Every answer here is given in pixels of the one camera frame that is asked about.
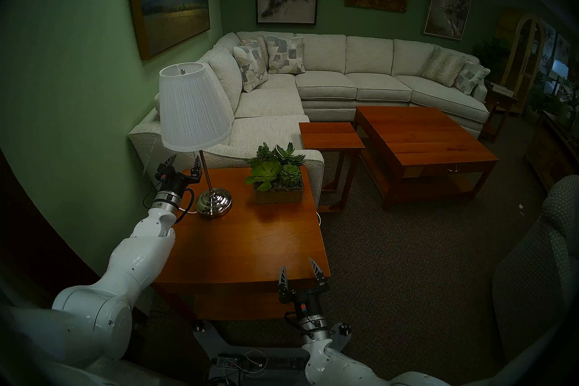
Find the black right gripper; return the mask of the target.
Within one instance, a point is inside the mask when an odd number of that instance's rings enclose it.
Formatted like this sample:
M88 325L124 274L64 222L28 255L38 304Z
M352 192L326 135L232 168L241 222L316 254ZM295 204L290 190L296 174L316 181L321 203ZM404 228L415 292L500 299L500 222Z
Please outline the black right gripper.
M278 281L278 297L281 304L292 303L297 318L311 318L312 316L323 316L320 304L320 295L330 290L330 284L322 269L313 260L309 259L316 278L316 287L306 290L289 290L286 266L283 265Z

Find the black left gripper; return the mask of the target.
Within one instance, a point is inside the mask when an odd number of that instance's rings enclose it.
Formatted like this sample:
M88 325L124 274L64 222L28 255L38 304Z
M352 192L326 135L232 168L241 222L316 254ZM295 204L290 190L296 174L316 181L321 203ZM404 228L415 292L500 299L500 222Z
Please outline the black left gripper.
M196 156L189 175L177 172L173 167L176 156L176 154L173 154L164 162L163 166L157 168L155 179L161 182L162 191L172 192L176 196L183 196L189 185L195 185L200 182L202 168L200 157Z

